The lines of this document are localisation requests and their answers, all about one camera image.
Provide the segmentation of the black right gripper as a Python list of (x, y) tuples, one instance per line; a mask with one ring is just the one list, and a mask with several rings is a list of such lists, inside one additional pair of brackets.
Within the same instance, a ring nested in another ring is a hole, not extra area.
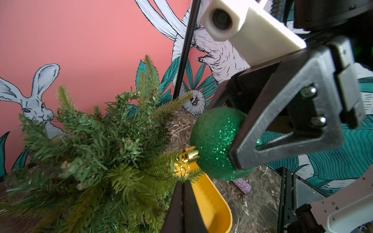
[[(268, 13), (307, 46), (221, 86), (217, 100), (247, 115), (229, 151), (238, 170), (338, 148), (342, 125), (367, 114), (356, 66), (373, 69), (372, 1), (273, 1)], [(257, 146), (268, 128), (292, 129)]]

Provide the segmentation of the green glitter ball ornament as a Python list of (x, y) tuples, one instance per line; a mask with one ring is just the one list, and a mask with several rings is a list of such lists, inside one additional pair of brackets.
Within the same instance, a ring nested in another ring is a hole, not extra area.
[(257, 168), (238, 170), (229, 156), (236, 138), (247, 115), (230, 107), (217, 107), (203, 113), (195, 122), (189, 149), (179, 159), (183, 165), (197, 163), (209, 177), (228, 182), (246, 177)]

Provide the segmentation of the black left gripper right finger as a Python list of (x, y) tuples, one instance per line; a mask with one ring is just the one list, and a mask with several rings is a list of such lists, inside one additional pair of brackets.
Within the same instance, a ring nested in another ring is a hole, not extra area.
[(208, 233), (189, 180), (183, 183), (183, 228), (184, 233)]

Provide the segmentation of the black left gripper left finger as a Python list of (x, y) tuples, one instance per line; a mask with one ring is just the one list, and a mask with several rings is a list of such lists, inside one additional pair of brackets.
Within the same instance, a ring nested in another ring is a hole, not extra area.
[(183, 183), (178, 181), (161, 233), (183, 233), (183, 225)]

